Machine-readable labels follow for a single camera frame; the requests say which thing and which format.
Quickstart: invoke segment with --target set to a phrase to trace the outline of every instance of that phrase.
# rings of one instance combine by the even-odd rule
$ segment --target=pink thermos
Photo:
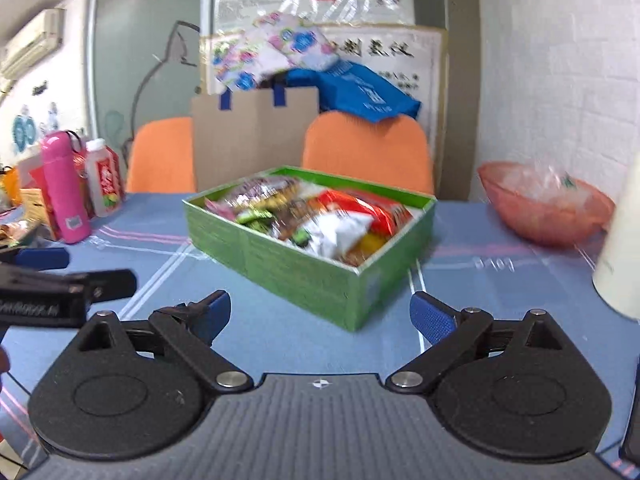
[[[62,239],[75,244],[91,234],[91,225],[74,167],[71,138],[66,132],[56,132],[42,139],[40,145],[47,192]]]

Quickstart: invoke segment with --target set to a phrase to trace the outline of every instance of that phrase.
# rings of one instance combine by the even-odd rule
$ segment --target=green cardboard box
[[[204,209],[205,198],[218,200],[239,182],[183,201],[191,240],[202,252],[313,314],[350,331],[359,329],[405,282],[406,270],[424,253],[431,238],[436,199],[289,166],[260,173],[265,174],[296,176],[331,188],[361,189],[422,210],[363,265],[350,267],[305,253]]]

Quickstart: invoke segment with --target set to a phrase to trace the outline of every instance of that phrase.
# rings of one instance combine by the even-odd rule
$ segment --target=blue bag
[[[340,110],[372,123],[400,114],[415,119],[421,105],[369,68],[344,60],[325,72],[290,70],[287,86],[317,86],[322,111]]]

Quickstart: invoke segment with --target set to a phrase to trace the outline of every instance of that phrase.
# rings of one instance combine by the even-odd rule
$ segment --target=chair backrest
[[[127,192],[195,191],[191,118],[163,119],[142,126],[131,147]]]
[[[427,136],[411,117],[377,124],[343,112],[326,112],[309,126],[302,167],[434,194]]]

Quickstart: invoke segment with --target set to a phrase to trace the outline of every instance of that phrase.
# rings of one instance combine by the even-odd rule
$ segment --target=white wall
[[[36,125],[47,123],[51,102],[58,108],[60,129],[87,128],[84,106],[84,1],[65,0],[64,43],[61,48],[43,59],[25,74],[0,105],[0,163],[13,165],[12,126],[23,105]],[[33,96],[33,88],[47,81],[47,90]]]
[[[531,160],[619,196],[640,148],[640,0],[480,0],[476,165]],[[477,177],[471,198],[484,195]]]

